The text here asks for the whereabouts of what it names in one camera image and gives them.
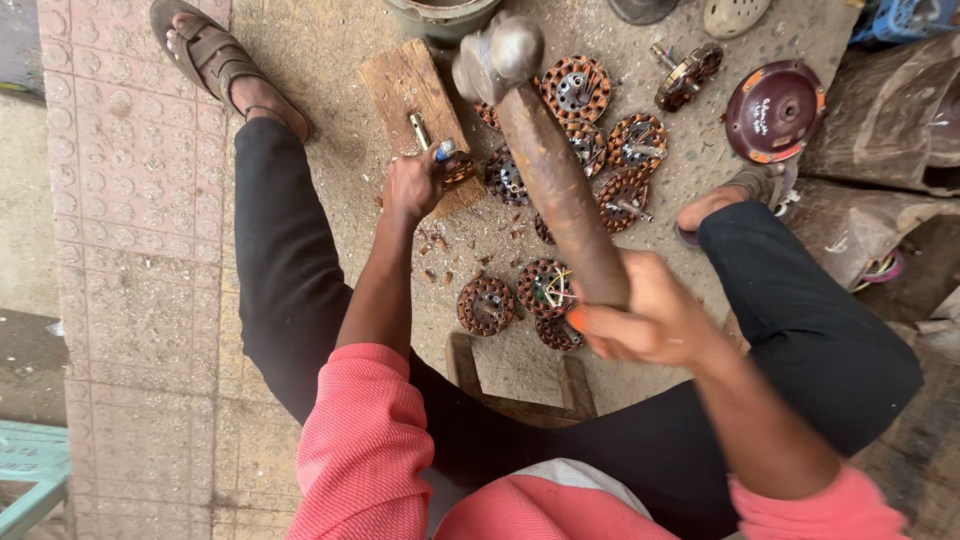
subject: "pink shirt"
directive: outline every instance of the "pink shirt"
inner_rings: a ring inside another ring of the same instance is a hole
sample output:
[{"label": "pink shirt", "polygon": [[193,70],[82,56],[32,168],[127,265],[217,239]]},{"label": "pink shirt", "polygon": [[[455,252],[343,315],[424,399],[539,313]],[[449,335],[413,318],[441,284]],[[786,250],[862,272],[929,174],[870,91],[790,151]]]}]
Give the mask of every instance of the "pink shirt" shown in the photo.
[{"label": "pink shirt", "polygon": [[[410,368],[373,343],[334,351],[303,427],[297,477],[304,499],[290,539],[421,540],[433,440]],[[775,501],[730,482],[740,529],[752,540],[903,540],[905,520],[870,479],[845,467],[823,493]],[[498,479],[444,516],[434,540],[676,538],[623,484],[576,461],[554,460]]]}]

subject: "pink sleeve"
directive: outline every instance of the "pink sleeve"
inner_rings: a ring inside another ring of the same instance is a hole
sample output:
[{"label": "pink sleeve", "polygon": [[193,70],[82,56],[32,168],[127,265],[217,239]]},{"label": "pink sleeve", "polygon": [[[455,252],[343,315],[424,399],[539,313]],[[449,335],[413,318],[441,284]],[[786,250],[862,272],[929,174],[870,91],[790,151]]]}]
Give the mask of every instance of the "pink sleeve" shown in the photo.
[{"label": "pink sleeve", "polygon": [[304,499],[287,538],[422,540],[433,459],[423,397],[410,366],[383,345],[338,349],[320,370],[303,426],[297,479]]},{"label": "pink sleeve", "polygon": [[844,466],[823,493],[800,501],[777,501],[730,480],[731,499],[750,540],[908,540],[902,514],[887,505],[867,475]]}]

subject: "black pants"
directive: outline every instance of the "black pants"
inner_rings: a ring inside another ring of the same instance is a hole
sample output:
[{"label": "black pants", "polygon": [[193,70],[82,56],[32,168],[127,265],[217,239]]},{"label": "black pants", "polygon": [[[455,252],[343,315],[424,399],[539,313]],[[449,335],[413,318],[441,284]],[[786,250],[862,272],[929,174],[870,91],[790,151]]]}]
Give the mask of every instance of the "black pants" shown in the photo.
[{"label": "black pants", "polygon": [[[255,118],[235,142],[245,352],[303,423],[352,289],[297,138],[275,120]],[[715,212],[699,239],[756,363],[783,398],[843,454],[883,433],[923,383],[910,348],[762,204]],[[571,428],[543,430],[486,408],[416,354],[410,364],[436,444],[424,472],[435,488],[432,523],[494,479],[568,457],[622,481],[684,540],[735,531],[727,466],[692,381]]]}]

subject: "hammer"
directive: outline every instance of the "hammer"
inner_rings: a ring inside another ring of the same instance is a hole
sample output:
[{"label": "hammer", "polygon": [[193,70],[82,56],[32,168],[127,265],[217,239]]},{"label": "hammer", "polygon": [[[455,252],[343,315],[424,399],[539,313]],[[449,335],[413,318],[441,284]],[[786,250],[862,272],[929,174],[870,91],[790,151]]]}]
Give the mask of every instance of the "hammer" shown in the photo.
[{"label": "hammer", "polygon": [[501,13],[464,37],[453,80],[467,99],[494,104],[523,183],[576,272],[580,300],[626,310],[630,284],[570,141],[540,91],[543,31],[529,17]]}]

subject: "tiled pavement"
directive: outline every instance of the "tiled pavement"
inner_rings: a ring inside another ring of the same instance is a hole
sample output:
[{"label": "tiled pavement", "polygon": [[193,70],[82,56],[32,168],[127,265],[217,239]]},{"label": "tiled pavement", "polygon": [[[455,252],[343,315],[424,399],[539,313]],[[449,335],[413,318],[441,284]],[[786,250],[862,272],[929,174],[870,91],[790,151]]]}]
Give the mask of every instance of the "tiled pavement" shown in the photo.
[{"label": "tiled pavement", "polygon": [[278,538],[300,430],[241,352],[228,117],[150,3],[39,6],[77,537]]}]

